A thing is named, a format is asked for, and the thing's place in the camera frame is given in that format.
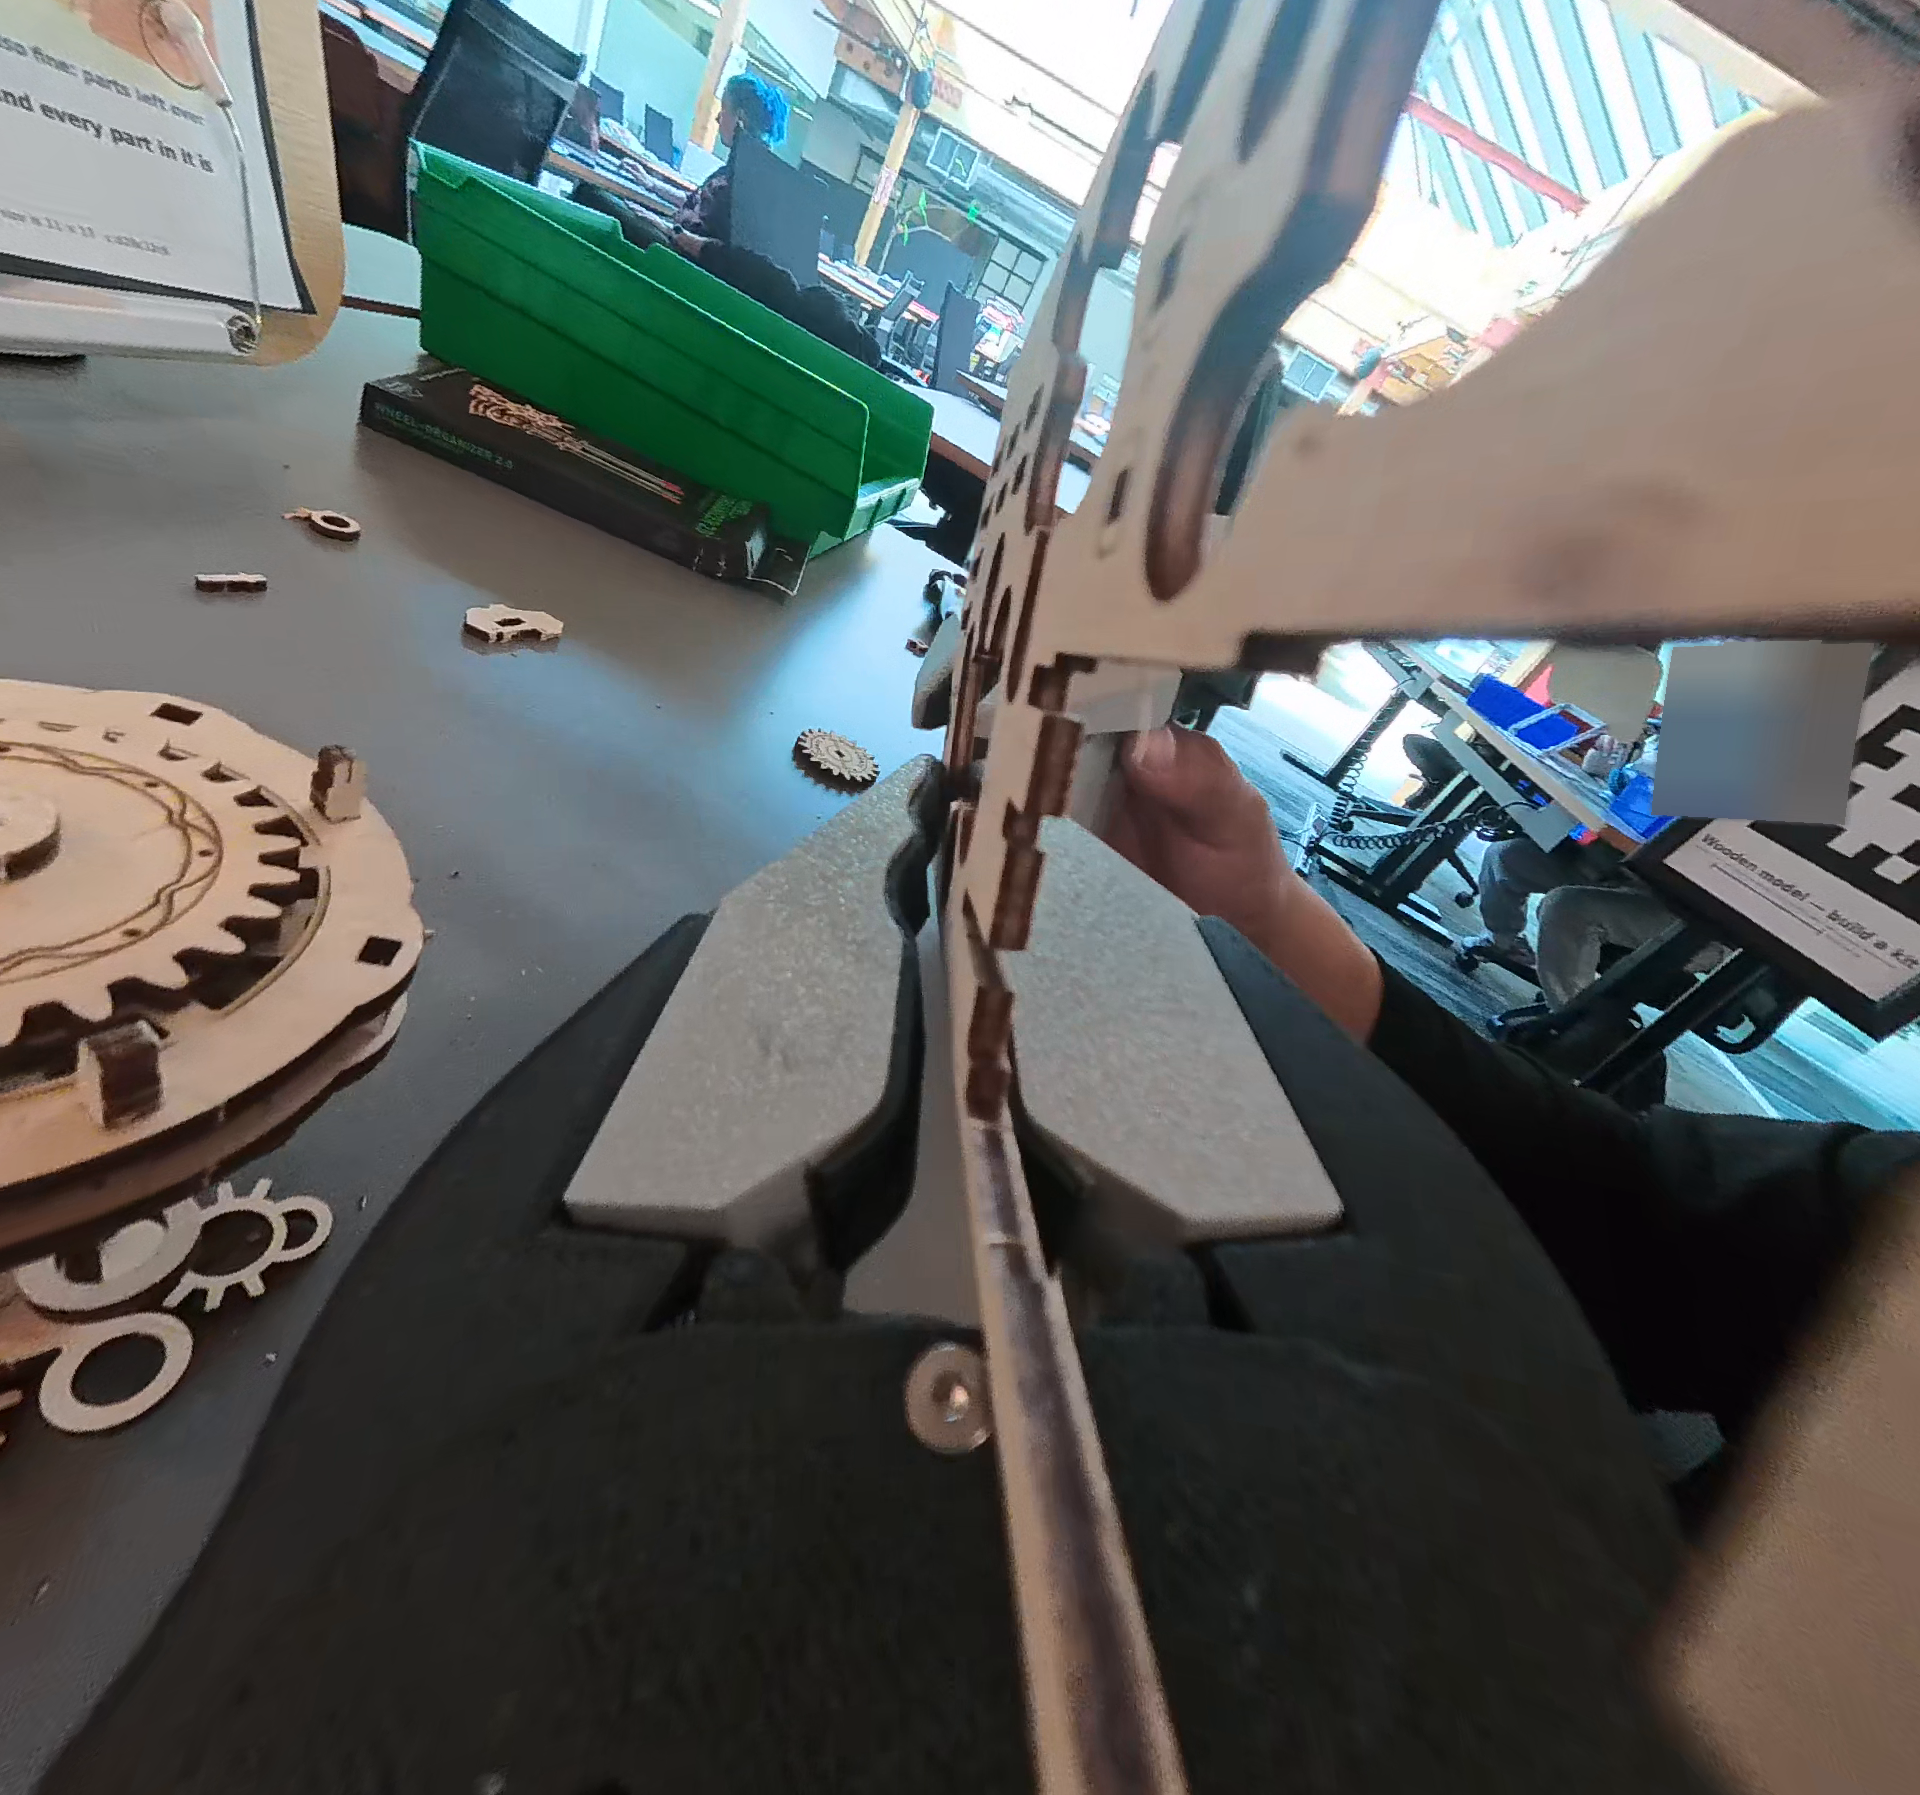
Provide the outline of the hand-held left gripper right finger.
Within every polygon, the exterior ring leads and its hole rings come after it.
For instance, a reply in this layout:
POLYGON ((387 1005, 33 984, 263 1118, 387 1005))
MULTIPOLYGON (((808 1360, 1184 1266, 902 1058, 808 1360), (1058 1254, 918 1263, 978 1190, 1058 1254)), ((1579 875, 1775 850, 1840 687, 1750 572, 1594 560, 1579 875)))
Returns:
POLYGON ((1212 1245, 1337 1223, 1196 917, 1104 839, 1043 822, 1027 942, 1002 968, 1020 1115, 1096 1232, 1212 1245))

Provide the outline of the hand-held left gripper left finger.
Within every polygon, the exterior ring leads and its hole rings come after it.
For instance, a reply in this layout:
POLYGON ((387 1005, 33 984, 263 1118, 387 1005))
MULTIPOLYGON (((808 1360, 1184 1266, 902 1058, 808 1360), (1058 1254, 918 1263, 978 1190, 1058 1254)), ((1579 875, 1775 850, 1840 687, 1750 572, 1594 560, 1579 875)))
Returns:
POLYGON ((568 1221, 825 1254, 818 1183, 918 1038, 926 808, 910 758, 719 902, 563 1187, 568 1221))

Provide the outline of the wooden sheet with cutouts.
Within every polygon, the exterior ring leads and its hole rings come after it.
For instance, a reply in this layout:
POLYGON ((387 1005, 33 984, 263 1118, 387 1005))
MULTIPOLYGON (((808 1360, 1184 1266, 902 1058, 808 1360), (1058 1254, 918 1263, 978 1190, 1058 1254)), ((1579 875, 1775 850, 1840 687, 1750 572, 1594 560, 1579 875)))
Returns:
POLYGON ((1185 1789, 1010 1118, 1004 968, 1074 681, 1394 632, 1915 632, 1915 76, 1736 126, 1518 351, 1398 415, 1307 415, 1218 527, 1257 368, 1368 223, 1439 7, 1172 0, 988 477, 942 945, 1040 1793, 1185 1789))

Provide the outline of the wooden gear model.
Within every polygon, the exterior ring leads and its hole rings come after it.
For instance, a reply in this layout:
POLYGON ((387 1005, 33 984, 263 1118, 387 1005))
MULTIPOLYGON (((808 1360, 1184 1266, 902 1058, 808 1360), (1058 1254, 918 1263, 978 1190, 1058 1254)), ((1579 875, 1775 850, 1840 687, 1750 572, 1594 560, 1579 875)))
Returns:
POLYGON ((229 1170, 377 1063, 425 929, 347 746, 2 681, 2 1425, 152 1413, 329 1207, 229 1170))

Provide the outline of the black model kit box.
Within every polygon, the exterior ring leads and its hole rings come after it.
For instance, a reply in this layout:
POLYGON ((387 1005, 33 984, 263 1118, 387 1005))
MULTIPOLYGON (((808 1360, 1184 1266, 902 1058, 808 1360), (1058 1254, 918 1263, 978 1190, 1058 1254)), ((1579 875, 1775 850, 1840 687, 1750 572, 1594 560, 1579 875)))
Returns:
POLYGON ((467 368, 425 360, 370 377, 358 422, 707 580, 775 602, 800 588, 806 550, 775 534, 766 507, 581 433, 467 368))

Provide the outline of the person's right hand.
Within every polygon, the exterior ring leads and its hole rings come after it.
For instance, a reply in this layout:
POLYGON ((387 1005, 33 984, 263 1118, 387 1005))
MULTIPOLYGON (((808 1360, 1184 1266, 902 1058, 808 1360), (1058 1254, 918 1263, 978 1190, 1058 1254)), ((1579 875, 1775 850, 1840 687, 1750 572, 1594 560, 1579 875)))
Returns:
POLYGON ((1382 968, 1290 868, 1261 795, 1205 734, 1156 725, 1122 740, 1104 842, 1251 942, 1349 1038, 1368 1043, 1382 968))

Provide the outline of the green plastic bin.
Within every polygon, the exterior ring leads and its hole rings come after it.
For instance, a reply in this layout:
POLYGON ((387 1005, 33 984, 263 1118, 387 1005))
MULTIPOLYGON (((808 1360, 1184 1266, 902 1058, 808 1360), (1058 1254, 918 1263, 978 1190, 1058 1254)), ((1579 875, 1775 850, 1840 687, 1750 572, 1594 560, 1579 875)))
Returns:
POLYGON ((418 349, 766 511, 806 556, 907 511, 933 408, 674 248, 412 143, 418 349))

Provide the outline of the framed marker sign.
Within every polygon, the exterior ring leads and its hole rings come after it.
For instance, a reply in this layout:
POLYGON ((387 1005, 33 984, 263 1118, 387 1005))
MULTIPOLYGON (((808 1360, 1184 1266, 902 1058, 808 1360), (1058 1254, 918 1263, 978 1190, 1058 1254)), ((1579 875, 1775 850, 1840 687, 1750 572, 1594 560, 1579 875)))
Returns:
POLYGON ((1890 1038, 1915 1021, 1915 655, 1874 668, 1836 822, 1733 817, 1643 785, 1629 868, 1840 1016, 1890 1038))

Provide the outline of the black office chair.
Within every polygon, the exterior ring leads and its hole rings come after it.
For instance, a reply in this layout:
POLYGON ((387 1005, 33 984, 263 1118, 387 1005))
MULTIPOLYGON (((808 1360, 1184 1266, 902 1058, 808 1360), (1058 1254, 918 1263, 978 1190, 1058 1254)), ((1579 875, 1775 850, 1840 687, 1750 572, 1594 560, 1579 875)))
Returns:
POLYGON ((536 188, 581 70, 581 52, 563 47, 509 4, 446 0, 434 47, 402 103, 400 236, 412 236, 412 156, 418 143, 536 188))

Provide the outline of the wooden document stand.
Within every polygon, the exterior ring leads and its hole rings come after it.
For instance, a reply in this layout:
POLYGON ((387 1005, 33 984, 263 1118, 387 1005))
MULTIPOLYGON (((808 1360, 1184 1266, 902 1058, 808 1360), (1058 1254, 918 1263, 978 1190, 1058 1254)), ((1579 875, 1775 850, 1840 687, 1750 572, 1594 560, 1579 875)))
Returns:
POLYGON ((239 368, 289 364, 325 338, 337 320, 347 248, 341 226, 341 193, 325 111, 319 0, 263 0, 268 7, 268 101, 282 147, 285 212, 299 273, 309 286, 314 312, 233 307, 258 320, 251 360, 211 360, 239 368))

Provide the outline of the white page holder bar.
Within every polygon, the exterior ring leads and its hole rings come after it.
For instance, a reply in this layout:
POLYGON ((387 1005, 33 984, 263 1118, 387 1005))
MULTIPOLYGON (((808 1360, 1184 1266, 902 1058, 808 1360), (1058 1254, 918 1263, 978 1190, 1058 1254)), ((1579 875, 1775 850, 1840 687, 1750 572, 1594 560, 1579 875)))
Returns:
POLYGON ((251 360, 255 351, 258 320, 228 303, 2 276, 2 354, 11 359, 251 360))

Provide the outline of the printed instruction sheet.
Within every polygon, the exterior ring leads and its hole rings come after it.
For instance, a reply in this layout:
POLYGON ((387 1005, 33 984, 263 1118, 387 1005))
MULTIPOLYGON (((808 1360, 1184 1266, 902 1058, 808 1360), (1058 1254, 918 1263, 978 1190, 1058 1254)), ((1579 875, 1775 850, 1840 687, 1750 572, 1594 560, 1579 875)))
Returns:
POLYGON ((2 273, 314 312, 263 0, 2 0, 2 273))

